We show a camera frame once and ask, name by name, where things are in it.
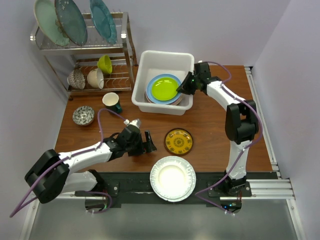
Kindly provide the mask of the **lime green plate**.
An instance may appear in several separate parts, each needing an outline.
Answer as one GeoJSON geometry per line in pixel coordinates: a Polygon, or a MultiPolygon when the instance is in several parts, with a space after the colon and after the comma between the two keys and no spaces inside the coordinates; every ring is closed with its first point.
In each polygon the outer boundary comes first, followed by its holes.
{"type": "Polygon", "coordinates": [[[169,101],[178,94],[179,81],[173,77],[156,78],[151,83],[151,95],[158,101],[169,101]]]}

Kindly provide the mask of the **yellow black patterned plate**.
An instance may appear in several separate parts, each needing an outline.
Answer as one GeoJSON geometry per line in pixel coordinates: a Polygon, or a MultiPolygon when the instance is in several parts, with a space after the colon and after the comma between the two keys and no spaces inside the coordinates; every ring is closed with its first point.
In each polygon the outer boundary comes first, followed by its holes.
{"type": "Polygon", "coordinates": [[[165,149],[176,156],[187,155],[193,148],[193,136],[184,128],[173,128],[164,137],[165,149]]]}

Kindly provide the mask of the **white scalloped deep plate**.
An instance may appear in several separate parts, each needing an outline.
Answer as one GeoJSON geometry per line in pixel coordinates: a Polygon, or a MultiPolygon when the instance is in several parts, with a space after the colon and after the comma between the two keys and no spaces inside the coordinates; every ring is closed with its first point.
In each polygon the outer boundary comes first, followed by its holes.
{"type": "Polygon", "coordinates": [[[153,188],[173,188],[196,186],[196,172],[192,165],[182,157],[166,156],[152,167],[149,176],[153,188]]]}

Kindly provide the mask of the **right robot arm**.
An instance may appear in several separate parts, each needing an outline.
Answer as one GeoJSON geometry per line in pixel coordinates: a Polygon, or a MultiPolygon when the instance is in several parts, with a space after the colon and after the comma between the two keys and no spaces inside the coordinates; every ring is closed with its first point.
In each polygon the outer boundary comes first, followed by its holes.
{"type": "Polygon", "coordinates": [[[226,112],[225,134],[230,141],[229,161],[224,176],[213,187],[227,196],[235,196],[247,181],[247,159],[249,149],[259,132],[261,120],[254,100],[246,100],[232,92],[225,83],[212,76],[208,62],[199,62],[188,72],[177,92],[194,95],[197,90],[214,99],[226,112]]]}

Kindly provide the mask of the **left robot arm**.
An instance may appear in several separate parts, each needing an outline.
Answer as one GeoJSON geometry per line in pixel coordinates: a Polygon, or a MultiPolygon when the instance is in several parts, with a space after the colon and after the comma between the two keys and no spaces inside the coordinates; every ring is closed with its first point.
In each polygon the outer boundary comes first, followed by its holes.
{"type": "Polygon", "coordinates": [[[156,151],[150,132],[144,134],[145,142],[139,127],[129,124],[122,132],[86,148],[65,153],[47,150],[24,179],[42,204],[49,203],[63,192],[67,178],[81,169],[121,158],[124,153],[140,156],[156,151]]]}

